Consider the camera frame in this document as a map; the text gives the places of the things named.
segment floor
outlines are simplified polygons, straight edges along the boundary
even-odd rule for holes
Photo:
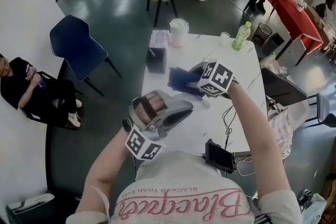
[[[248,2],[231,1],[240,8]],[[66,72],[65,77],[74,81],[76,88],[86,95],[82,98],[80,113],[83,120],[81,128],[75,132],[54,129],[51,142],[52,182],[59,189],[80,195],[91,164],[120,128],[121,120],[128,115],[127,106],[131,100],[141,94],[155,7],[152,4],[150,11],[146,12],[146,0],[60,0],[58,4],[65,14],[79,16],[90,24],[92,37],[109,52],[123,76],[119,79],[106,64],[99,67],[90,78],[105,93],[106,96],[101,97],[86,84],[77,82],[70,70]],[[193,34],[219,36],[226,31],[235,36],[239,26],[247,20],[247,15],[242,15],[228,0],[206,0],[204,3],[177,0],[176,7],[179,17],[189,22],[190,33]],[[266,3],[266,10],[266,15],[250,15],[251,32],[254,33],[259,22],[266,22],[287,41],[289,34],[277,13],[270,18],[268,16],[271,11],[269,3]],[[173,18],[171,6],[163,5],[157,29],[168,29]],[[336,75],[327,59],[314,51],[295,67],[302,53],[302,46],[294,43],[279,62],[288,67],[294,82],[308,95],[320,91],[331,96],[336,94]],[[321,190],[330,169],[334,138],[334,130],[323,125],[295,131],[285,169],[297,195],[305,188],[314,192]],[[240,171],[248,174],[253,168],[251,164],[241,164]],[[134,181],[134,176],[132,159],[128,158],[112,191],[111,212],[119,193]],[[254,176],[241,177],[234,172],[229,178],[240,184],[247,195],[254,194]]]

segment white desk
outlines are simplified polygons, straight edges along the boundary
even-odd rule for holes
[[[264,85],[254,44],[247,41],[243,49],[235,51],[231,46],[232,38],[228,40],[226,46],[219,44],[220,39],[215,36],[189,34],[184,47],[169,46],[165,74],[149,73],[146,67],[142,95],[156,89],[163,90],[171,96],[179,94],[180,92],[173,91],[167,86],[169,68],[180,67],[189,70],[203,59],[213,58],[230,66],[241,86],[266,116]],[[204,99],[211,107],[205,111],[193,111],[187,119],[171,130],[164,139],[167,151],[183,150],[190,153],[205,153],[205,143],[210,138],[214,143],[225,146],[226,135],[222,114],[232,105],[232,102],[225,98],[205,97]],[[235,110],[232,108],[226,117],[227,123],[230,123],[234,113]],[[227,150],[230,152],[249,151],[238,116],[235,117],[231,127],[233,131],[229,137]]]

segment white cloth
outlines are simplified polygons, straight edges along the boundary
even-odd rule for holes
[[[302,223],[299,205],[292,191],[276,191],[261,198],[258,208],[274,224]],[[201,156],[182,152],[162,153],[144,162],[136,181],[119,196],[110,223],[235,223],[253,224],[242,189]],[[82,212],[66,224],[108,223],[102,213]]]

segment wristwatch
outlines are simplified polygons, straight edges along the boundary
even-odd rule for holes
[[[129,133],[133,128],[133,121],[131,118],[125,118],[121,121],[121,126],[124,128],[125,132]]]

